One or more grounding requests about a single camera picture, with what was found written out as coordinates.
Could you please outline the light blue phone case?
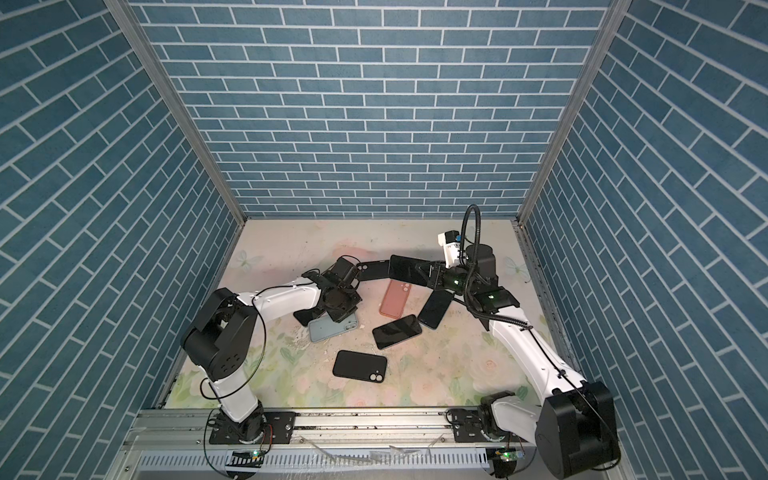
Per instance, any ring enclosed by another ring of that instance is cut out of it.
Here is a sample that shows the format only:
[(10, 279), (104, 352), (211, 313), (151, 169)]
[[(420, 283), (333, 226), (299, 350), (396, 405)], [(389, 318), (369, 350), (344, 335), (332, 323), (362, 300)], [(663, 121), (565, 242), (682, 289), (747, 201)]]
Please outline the light blue phone case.
[(357, 329), (358, 326), (359, 322), (354, 314), (348, 316), (341, 322), (335, 322), (329, 315), (325, 314), (308, 323), (310, 341), (312, 343), (319, 343), (353, 331)]

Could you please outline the purple-edged black phone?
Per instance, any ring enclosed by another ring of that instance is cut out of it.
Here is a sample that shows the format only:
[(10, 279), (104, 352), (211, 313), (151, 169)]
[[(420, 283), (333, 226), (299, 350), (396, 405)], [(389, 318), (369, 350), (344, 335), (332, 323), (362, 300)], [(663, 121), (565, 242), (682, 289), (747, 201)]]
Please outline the purple-edged black phone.
[(322, 317), (325, 314), (325, 310), (319, 307), (311, 309), (302, 309), (295, 311), (293, 317), (303, 326), (308, 327), (309, 323)]

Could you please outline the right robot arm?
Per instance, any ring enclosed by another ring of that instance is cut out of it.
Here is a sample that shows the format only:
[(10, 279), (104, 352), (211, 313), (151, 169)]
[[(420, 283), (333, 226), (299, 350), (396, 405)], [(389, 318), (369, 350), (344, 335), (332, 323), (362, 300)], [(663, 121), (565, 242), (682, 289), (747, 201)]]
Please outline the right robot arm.
[(618, 466), (622, 452), (608, 388), (588, 382), (535, 330), (520, 302), (500, 285), (491, 247), (447, 240), (441, 247), (445, 259), (431, 269), (429, 286), (461, 297), (466, 310), (517, 360), (540, 400), (529, 406), (511, 392), (484, 397), (478, 408), (484, 435), (533, 443), (558, 479)]

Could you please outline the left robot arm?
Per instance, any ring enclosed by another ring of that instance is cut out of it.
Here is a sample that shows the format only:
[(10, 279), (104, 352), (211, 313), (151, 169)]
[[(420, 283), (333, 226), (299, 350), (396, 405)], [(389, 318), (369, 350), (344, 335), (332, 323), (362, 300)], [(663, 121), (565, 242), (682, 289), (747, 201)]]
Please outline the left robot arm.
[(355, 313), (362, 298), (357, 292), (361, 268), (340, 257), (328, 269), (311, 269), (296, 280), (256, 293), (215, 290), (204, 302), (180, 344), (194, 365), (205, 373), (211, 398), (223, 419), (245, 441), (263, 430), (263, 405), (252, 392), (245, 360), (255, 328), (299, 313), (304, 324), (328, 315), (339, 323)]

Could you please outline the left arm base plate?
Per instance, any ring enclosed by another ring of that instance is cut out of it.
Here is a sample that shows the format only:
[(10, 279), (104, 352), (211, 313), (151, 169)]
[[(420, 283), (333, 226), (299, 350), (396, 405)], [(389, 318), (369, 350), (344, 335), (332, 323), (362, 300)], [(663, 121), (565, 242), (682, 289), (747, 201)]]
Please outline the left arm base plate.
[(213, 445), (289, 444), (296, 418), (292, 411), (257, 410), (237, 423), (217, 409), (206, 423), (207, 440)]

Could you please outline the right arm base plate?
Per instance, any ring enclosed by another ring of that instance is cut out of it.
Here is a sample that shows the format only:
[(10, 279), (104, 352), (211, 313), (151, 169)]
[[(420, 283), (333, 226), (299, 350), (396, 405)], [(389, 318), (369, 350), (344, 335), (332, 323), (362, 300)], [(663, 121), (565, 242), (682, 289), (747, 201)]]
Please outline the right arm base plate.
[(522, 440), (514, 433), (501, 430), (484, 407), (450, 408), (444, 412), (456, 443), (517, 443)]

